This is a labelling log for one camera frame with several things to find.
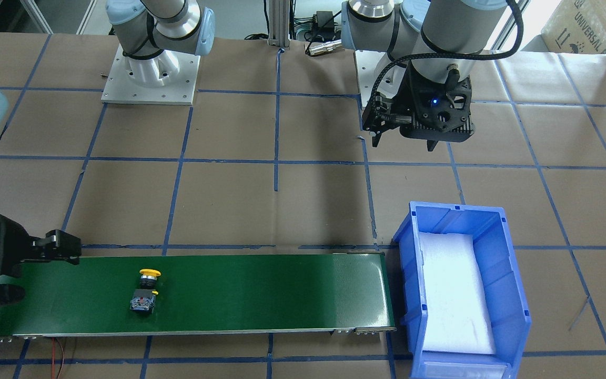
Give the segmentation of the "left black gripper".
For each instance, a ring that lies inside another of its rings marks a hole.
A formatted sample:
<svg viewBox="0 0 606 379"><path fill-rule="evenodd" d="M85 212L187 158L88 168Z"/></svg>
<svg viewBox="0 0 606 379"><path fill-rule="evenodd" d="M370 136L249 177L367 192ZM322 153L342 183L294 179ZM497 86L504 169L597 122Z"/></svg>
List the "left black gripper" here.
<svg viewBox="0 0 606 379"><path fill-rule="evenodd" d="M361 116L361 129L369 132L372 147L377 148L381 136L386 131L398 129L402 135L414 131L414 97L408 93L387 98L379 91L370 94ZM433 152L438 140L427 140L427 151Z"/></svg>

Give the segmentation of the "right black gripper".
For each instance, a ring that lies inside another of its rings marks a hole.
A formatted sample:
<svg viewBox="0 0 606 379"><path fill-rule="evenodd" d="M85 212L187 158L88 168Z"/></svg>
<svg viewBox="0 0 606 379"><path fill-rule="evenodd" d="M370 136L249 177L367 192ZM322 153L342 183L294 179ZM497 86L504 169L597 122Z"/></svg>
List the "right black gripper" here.
<svg viewBox="0 0 606 379"><path fill-rule="evenodd" d="M20 266L27 262L64 261L79 264L82 242L62 230L48 231L34 237L21 226L0 214L0 276L20 277Z"/></svg>

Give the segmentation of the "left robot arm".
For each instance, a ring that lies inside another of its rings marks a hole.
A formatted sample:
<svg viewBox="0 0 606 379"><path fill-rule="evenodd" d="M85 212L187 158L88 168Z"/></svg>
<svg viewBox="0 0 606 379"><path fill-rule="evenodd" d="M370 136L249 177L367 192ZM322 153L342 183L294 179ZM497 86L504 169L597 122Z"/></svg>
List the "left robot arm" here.
<svg viewBox="0 0 606 379"><path fill-rule="evenodd" d="M511 57L524 33L515 1L346 1L341 27L344 48L385 55L361 116L373 147L396 129L428 151L473 136L474 63Z"/></svg>

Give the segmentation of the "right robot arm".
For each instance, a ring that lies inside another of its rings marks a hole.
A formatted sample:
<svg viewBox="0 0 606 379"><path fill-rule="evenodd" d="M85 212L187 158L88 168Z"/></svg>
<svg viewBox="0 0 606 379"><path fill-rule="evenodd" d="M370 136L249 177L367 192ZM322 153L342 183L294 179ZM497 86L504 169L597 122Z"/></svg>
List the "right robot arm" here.
<svg viewBox="0 0 606 379"><path fill-rule="evenodd" d="M216 36L214 11L197 1L108 1L106 14L119 40L119 52L106 80L108 103L190 104L199 60ZM9 103L0 91L0 124ZM30 236L0 215L0 276L19 277L23 262L66 261L77 265L78 238L60 230ZM24 291L0 283L5 298Z"/></svg>

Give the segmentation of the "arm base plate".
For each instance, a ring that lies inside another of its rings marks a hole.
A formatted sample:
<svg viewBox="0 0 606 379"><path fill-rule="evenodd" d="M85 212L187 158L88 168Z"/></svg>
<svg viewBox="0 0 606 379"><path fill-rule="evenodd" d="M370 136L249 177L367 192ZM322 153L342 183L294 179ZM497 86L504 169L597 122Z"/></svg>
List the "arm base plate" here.
<svg viewBox="0 0 606 379"><path fill-rule="evenodd" d="M200 57L164 51L149 60L123 55L121 46L108 74L101 100L120 105L192 105Z"/></svg>
<svg viewBox="0 0 606 379"><path fill-rule="evenodd" d="M372 87L377 76L390 63L387 53L382 51L355 51L358 86L360 89L361 107L366 108L370 100ZM385 74L378 86L378 91L387 98L393 98L401 86L406 73L407 63L396 65Z"/></svg>

